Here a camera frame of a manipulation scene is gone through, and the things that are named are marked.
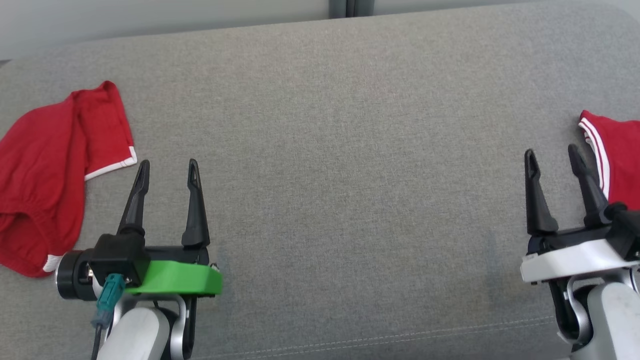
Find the gray fabric surface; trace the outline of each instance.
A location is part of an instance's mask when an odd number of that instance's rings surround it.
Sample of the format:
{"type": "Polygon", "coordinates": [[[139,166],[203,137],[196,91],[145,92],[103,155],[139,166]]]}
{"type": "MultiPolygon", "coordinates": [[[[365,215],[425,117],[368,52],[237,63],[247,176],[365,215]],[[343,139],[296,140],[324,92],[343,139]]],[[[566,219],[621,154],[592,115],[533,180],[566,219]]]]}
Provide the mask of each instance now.
{"type": "MultiPolygon", "coordinates": [[[[193,359],[553,359],[548,289],[519,274],[523,153],[579,225],[566,146],[587,151],[585,108],[640,117],[638,44],[630,16],[564,1],[105,40],[3,66],[0,133],[114,81],[153,245],[179,243],[200,162],[225,287],[193,359]]],[[[87,182],[77,248],[115,231],[135,172],[87,182]]],[[[88,358],[92,303],[0,281],[0,358],[88,358]]]]}

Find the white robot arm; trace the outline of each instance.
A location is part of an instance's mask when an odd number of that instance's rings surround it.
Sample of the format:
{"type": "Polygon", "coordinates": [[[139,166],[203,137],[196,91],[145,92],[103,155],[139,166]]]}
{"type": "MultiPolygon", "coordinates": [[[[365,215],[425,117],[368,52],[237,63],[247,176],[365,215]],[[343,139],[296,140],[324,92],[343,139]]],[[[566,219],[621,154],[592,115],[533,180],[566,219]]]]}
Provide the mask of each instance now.
{"type": "Polygon", "coordinates": [[[540,186],[532,150],[525,153],[527,232],[520,271],[531,284],[547,283],[558,335],[573,345],[571,360],[640,358],[640,212],[609,205],[575,145],[569,146],[586,208],[584,227],[558,231],[540,186]],[[592,280],[578,286],[577,281],[592,280]]]}
{"type": "Polygon", "coordinates": [[[137,307],[113,327],[97,360],[160,360],[169,333],[169,321],[160,310],[137,307]]]}

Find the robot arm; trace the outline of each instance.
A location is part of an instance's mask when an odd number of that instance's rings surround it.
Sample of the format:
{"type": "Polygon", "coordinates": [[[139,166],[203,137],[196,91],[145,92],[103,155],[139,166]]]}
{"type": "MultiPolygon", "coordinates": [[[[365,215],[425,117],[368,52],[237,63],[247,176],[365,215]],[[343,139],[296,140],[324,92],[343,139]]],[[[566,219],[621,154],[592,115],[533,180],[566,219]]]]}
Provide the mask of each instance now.
{"type": "Polygon", "coordinates": [[[97,359],[189,359],[197,300],[222,290],[222,275],[215,264],[209,264],[209,229],[198,163],[189,162],[189,213],[180,246],[145,246],[142,220],[149,170],[149,161],[142,161],[117,233],[102,235],[93,249],[66,253],[56,270],[56,285],[64,299],[96,301],[110,275],[125,279],[113,316],[109,314],[104,322],[104,344],[93,355],[97,359]],[[159,301],[176,303],[178,312],[160,307],[159,301]]]}
{"type": "Polygon", "coordinates": [[[558,231],[532,150],[525,153],[527,232],[531,235],[522,279],[549,285],[558,335],[573,345],[572,360],[622,360],[640,356],[640,212],[609,205],[575,145],[569,146],[586,209],[584,227],[558,231]],[[598,285],[578,286],[596,279],[598,285]]]}

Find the white stripe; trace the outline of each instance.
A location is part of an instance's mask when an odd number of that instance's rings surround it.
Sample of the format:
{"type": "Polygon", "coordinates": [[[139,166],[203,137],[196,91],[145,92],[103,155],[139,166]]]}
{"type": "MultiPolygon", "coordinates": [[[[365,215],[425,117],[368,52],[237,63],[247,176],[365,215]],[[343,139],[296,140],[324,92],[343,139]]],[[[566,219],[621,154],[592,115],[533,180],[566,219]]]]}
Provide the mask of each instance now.
{"type": "Polygon", "coordinates": [[[600,181],[599,182],[600,189],[602,189],[602,166],[600,163],[600,151],[598,151],[598,149],[596,148],[595,142],[592,140],[593,134],[591,134],[591,130],[589,130],[587,125],[583,124],[582,121],[580,121],[578,126],[584,129],[585,131],[584,137],[586,138],[585,141],[591,146],[591,149],[593,149],[593,153],[596,154],[596,166],[598,167],[598,180],[600,181]]]}
{"type": "Polygon", "coordinates": [[[600,137],[600,133],[598,133],[598,130],[596,130],[595,126],[593,126],[593,124],[590,123],[587,118],[582,118],[582,121],[580,121],[580,124],[578,126],[583,128],[587,132],[587,134],[589,134],[589,137],[591,138],[591,141],[593,141],[595,148],[599,150],[595,153],[596,160],[598,159],[598,153],[600,153],[602,158],[602,170],[600,170],[600,164],[598,164],[598,172],[602,171],[602,174],[600,175],[600,186],[602,187],[602,192],[604,193],[604,195],[607,197],[607,199],[609,199],[611,169],[609,166],[609,157],[607,156],[607,151],[605,150],[604,143],[602,142],[602,138],[600,137]]]}
{"type": "Polygon", "coordinates": [[[58,267],[60,260],[62,260],[62,256],[47,255],[47,262],[42,267],[42,270],[44,272],[52,272],[58,267]]]}
{"type": "Polygon", "coordinates": [[[119,168],[124,168],[124,167],[129,167],[135,163],[138,162],[138,157],[136,156],[136,151],[133,149],[133,146],[129,147],[129,152],[131,153],[131,157],[130,158],[126,158],[118,163],[115,164],[111,164],[108,166],[105,166],[103,168],[99,168],[98,170],[94,171],[94,172],[90,172],[89,174],[86,174],[84,176],[84,180],[91,180],[96,176],[100,176],[102,174],[106,174],[109,171],[114,171],[114,170],[118,170],[119,168]]]}

